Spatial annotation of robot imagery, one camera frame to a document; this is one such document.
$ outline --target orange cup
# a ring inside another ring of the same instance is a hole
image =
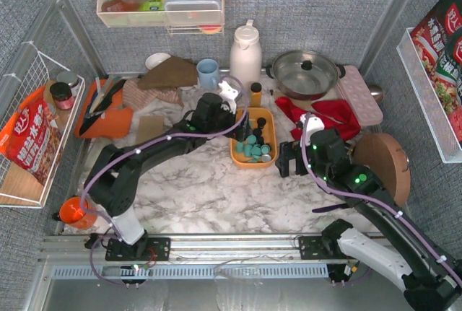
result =
[[[85,201],[85,208],[95,210],[95,207]],[[62,222],[77,229],[88,229],[96,221],[97,214],[84,212],[80,207],[80,197],[72,197],[59,210],[59,217]]]

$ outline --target orange tray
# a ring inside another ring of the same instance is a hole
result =
[[[236,144],[237,141],[234,139],[230,139],[230,153],[232,161],[238,166],[243,169],[263,169],[267,168],[274,163],[277,158],[277,141],[276,141],[276,131],[274,130],[274,118],[271,111],[265,108],[248,108],[250,113],[249,120],[250,120],[250,127],[252,129],[257,128],[257,119],[265,118],[266,125],[263,127],[263,138],[265,139],[265,144],[268,144],[271,147],[271,151],[269,155],[271,156],[271,161],[269,162],[262,162],[258,161],[257,163],[247,163],[250,161],[252,157],[246,157],[244,153],[237,153],[236,152]],[[243,109],[237,109],[236,112],[236,120],[239,120],[240,116],[243,114]]]

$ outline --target brown cloth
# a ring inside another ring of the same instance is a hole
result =
[[[139,81],[139,89],[188,87],[197,84],[196,66],[182,58],[171,56],[148,71]]]
[[[183,102],[178,96],[177,89],[139,89],[137,86],[138,78],[128,79],[123,85],[123,104],[134,111],[145,108],[156,98],[167,103],[179,104],[183,107]]]

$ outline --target pink ice tray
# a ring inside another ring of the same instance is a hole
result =
[[[383,113],[361,74],[355,66],[345,66],[345,71],[346,75],[337,83],[341,96],[352,107],[361,127],[378,125],[383,121]]]

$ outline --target jar with red label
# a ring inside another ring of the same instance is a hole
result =
[[[71,87],[65,82],[56,82],[51,85],[50,93],[58,109],[70,110],[74,106],[75,99],[72,96]]]

